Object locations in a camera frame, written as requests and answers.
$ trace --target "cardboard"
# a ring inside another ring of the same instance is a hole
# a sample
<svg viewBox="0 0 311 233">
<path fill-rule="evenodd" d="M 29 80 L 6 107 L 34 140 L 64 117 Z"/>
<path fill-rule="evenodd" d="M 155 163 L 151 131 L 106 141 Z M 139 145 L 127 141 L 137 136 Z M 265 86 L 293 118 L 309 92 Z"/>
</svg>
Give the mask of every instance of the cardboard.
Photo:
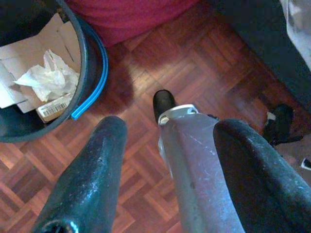
<svg viewBox="0 0 311 233">
<path fill-rule="evenodd" d="M 74 28 L 70 22 L 64 24 L 59 14 L 55 14 L 38 35 L 0 47 L 0 96 L 5 99 L 0 101 L 1 108 L 17 104 L 23 113 L 27 113 L 46 104 L 31 87 L 16 88 L 12 83 L 31 67 L 43 66 L 43 55 L 48 49 L 80 72 L 80 49 Z"/>
</svg>

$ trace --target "white paper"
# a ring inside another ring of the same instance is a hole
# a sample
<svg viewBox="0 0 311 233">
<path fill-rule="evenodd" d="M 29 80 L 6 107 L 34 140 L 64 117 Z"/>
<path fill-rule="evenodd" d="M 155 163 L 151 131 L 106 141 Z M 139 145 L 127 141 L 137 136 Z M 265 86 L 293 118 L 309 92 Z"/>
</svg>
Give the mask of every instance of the white paper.
<svg viewBox="0 0 311 233">
<path fill-rule="evenodd" d="M 31 67 L 15 83 L 30 86 L 41 101 L 55 100 L 76 90 L 79 74 L 63 59 L 48 50 L 43 56 L 44 67 Z"/>
</svg>

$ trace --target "red fabric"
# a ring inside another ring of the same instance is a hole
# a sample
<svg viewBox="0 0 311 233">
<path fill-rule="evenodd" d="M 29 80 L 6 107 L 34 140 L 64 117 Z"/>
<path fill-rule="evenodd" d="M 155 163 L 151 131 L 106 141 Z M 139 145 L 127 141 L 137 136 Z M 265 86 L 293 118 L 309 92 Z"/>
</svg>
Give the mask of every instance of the red fabric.
<svg viewBox="0 0 311 233">
<path fill-rule="evenodd" d="M 197 1 L 67 0 L 67 3 L 109 47 L 179 15 Z"/>
</svg>

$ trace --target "barcode label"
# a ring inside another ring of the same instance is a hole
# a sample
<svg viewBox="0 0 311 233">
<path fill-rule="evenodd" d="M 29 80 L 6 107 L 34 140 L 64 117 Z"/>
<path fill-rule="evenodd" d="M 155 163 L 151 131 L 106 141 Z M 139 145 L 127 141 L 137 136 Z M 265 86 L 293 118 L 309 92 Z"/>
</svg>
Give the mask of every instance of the barcode label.
<svg viewBox="0 0 311 233">
<path fill-rule="evenodd" d="M 67 108 L 67 105 L 65 103 L 61 103 L 59 105 L 53 106 L 51 108 L 48 108 L 47 110 L 43 111 L 44 117 L 48 117 L 54 113 L 57 113 L 63 109 Z"/>
</svg>

